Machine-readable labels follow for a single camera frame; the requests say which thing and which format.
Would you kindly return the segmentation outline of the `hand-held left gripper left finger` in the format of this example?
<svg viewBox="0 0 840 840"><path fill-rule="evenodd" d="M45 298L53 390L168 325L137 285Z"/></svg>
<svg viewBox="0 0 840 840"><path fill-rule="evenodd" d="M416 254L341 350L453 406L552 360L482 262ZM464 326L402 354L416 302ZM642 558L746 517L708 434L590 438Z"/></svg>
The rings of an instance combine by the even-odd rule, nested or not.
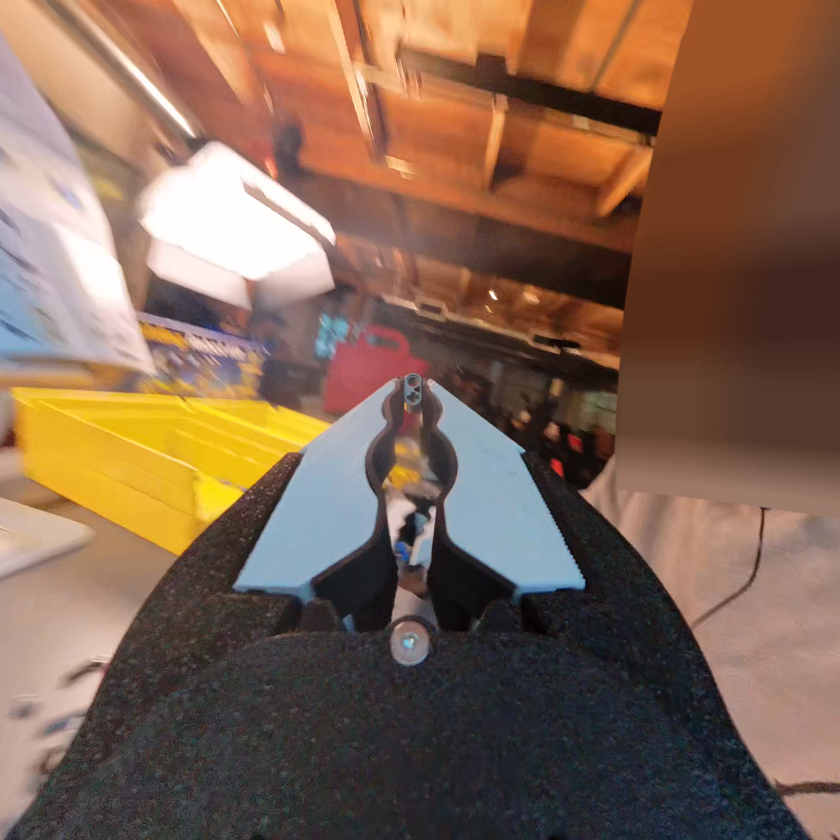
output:
<svg viewBox="0 0 840 840"><path fill-rule="evenodd" d="M236 592L314 594L320 573L373 536L379 503L365 458L386 429L385 400L395 388L387 381L303 448Z"/></svg>

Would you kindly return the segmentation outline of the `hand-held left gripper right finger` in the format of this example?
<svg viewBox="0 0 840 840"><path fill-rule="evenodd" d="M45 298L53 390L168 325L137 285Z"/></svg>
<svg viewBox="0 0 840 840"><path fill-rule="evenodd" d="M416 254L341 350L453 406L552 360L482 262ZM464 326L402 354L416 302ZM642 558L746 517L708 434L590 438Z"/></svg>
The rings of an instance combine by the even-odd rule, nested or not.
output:
<svg viewBox="0 0 840 840"><path fill-rule="evenodd" d="M440 384L437 431L455 453L444 496L454 547L512 584L513 594L582 591L585 578L523 460L524 450Z"/></svg>

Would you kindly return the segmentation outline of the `yellow plastic bin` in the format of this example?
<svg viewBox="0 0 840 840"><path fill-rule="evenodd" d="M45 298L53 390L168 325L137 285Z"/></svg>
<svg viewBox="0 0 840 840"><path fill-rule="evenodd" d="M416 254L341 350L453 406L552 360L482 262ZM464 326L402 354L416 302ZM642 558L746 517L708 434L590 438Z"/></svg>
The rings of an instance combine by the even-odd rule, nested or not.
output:
<svg viewBox="0 0 840 840"><path fill-rule="evenodd" d="M249 486L224 435L176 397L17 387L15 434L27 478L173 554Z"/></svg>
<svg viewBox="0 0 840 840"><path fill-rule="evenodd" d="M278 457L305 448L330 426L329 422L267 402L197 397L187 397L183 402L205 425Z"/></svg>

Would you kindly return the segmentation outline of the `red felt bag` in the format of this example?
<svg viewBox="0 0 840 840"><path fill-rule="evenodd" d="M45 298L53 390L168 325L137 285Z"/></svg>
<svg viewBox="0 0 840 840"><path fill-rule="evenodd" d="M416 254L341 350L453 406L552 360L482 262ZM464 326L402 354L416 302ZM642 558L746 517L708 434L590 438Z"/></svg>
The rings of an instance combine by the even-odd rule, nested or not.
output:
<svg viewBox="0 0 840 840"><path fill-rule="evenodd" d="M402 332L371 325L350 342L337 343L322 393L322 410L343 415L388 381L427 376L430 364L416 357Z"/></svg>

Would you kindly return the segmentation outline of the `robot kit box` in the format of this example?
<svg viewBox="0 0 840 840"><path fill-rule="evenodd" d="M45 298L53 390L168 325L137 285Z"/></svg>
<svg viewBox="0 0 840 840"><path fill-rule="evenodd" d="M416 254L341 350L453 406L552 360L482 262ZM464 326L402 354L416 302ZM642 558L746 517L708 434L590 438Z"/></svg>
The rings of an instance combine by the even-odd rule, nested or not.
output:
<svg viewBox="0 0 840 840"><path fill-rule="evenodd" d="M255 341L139 314L153 370L138 374L135 393L259 400L266 350Z"/></svg>

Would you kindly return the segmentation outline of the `person's beige sweatshirt torso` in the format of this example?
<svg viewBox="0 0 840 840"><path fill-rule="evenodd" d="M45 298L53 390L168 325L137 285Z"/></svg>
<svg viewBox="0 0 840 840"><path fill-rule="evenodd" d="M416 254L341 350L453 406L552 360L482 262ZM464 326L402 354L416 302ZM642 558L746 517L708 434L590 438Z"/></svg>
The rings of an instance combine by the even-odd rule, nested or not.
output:
<svg viewBox="0 0 840 840"><path fill-rule="evenodd" d="M615 458L582 495L677 604L783 798L838 805L838 520L621 490Z"/></svg>

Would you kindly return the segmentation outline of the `white instruction sheet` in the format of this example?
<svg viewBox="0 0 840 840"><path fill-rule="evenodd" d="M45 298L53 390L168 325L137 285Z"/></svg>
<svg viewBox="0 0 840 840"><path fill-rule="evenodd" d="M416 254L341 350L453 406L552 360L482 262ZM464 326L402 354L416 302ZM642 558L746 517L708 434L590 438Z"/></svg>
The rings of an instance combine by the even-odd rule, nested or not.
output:
<svg viewBox="0 0 840 840"><path fill-rule="evenodd" d="M1 580L85 548L95 533L78 522L1 499Z"/></svg>

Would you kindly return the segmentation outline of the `scattered small building pieces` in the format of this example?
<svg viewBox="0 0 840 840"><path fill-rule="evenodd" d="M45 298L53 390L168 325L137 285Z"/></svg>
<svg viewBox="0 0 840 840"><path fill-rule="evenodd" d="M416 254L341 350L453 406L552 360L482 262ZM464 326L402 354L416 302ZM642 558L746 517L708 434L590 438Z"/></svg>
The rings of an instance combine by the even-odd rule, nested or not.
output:
<svg viewBox="0 0 840 840"><path fill-rule="evenodd" d="M109 665L108 656L84 659L60 672L41 693L13 699L4 747L10 765L25 781L47 776L57 766Z"/></svg>

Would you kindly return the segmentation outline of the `open instruction booklet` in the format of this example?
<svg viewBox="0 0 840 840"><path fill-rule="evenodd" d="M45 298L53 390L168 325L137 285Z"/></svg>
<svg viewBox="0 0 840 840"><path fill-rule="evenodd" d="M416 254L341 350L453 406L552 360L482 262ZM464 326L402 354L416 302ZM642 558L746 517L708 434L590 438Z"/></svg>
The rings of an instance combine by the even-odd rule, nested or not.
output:
<svg viewBox="0 0 840 840"><path fill-rule="evenodd" d="M98 195L5 38L1 157L2 362L151 373Z"/></svg>

